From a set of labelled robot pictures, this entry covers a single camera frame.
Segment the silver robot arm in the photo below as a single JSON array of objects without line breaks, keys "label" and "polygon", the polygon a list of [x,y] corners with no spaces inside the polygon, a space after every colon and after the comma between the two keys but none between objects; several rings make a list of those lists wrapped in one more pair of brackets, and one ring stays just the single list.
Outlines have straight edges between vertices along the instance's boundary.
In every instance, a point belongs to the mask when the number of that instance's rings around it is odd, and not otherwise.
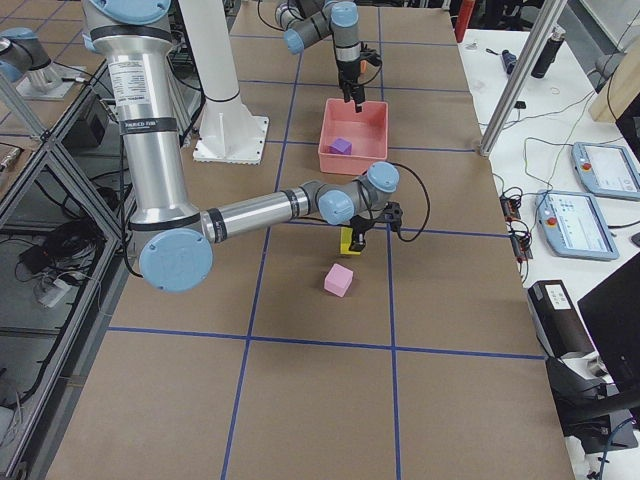
[{"label": "silver robot arm", "polygon": [[[201,82],[200,161],[257,164],[269,121],[242,101],[224,7],[219,1],[179,5]],[[183,292],[208,276],[212,247],[240,234],[319,213],[332,225],[378,219],[399,183],[378,161],[343,185],[308,181],[261,197],[200,210],[188,196],[168,56],[173,46],[167,1],[86,1],[89,44],[107,62],[137,209],[131,230],[143,238],[143,279]]]},{"label": "silver robot arm", "polygon": [[358,7],[353,1],[323,1],[308,16],[290,1],[275,9],[274,20],[283,30],[289,52],[301,54],[327,38],[332,39],[338,85],[345,103],[354,102],[355,112],[362,111],[365,87],[360,83],[364,44],[359,35]]}]

